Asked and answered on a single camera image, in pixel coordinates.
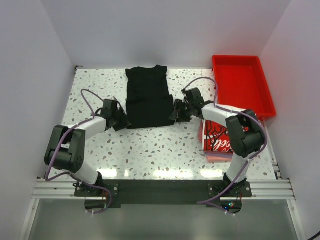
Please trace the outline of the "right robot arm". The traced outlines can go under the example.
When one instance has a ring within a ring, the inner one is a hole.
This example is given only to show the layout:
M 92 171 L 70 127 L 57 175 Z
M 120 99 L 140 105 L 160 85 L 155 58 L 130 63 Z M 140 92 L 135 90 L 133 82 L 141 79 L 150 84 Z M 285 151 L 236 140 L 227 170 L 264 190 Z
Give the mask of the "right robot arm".
M 231 164 L 223 177 L 222 191 L 200 204 L 208 204 L 224 194 L 233 197 L 240 190 L 240 184 L 247 180 L 247 171 L 252 160 L 267 147 L 268 137 L 255 112 L 229 105 L 204 101 L 198 88 L 183 89 L 184 99 L 176 99 L 169 119 L 176 122 L 190 122 L 191 117 L 215 122 L 226 128 L 233 150 Z

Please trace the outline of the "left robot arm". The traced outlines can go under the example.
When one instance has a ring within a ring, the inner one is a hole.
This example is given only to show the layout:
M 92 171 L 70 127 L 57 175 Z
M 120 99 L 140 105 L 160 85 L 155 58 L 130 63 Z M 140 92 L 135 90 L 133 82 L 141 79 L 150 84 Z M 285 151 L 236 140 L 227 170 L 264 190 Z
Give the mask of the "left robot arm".
M 45 180 L 52 168 L 63 171 L 74 178 L 74 187 L 90 196 L 101 196 L 106 193 L 103 177 L 100 172 L 85 163 L 86 141 L 97 134 L 114 129 L 116 132 L 129 126 L 127 115 L 121 104 L 114 99 L 104 99 L 102 108 L 93 113 L 87 120 L 74 126 L 57 125 L 53 128 L 44 156 L 48 166 Z

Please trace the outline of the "black t-shirt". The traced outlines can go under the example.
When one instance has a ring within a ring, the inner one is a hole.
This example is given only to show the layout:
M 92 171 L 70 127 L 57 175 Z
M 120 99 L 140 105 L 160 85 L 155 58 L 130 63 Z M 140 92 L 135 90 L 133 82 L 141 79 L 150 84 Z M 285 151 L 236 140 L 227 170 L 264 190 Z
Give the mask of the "black t-shirt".
M 167 66 L 126 69 L 126 114 L 129 129 L 167 127 L 175 124 L 170 120 L 174 99 L 169 93 Z

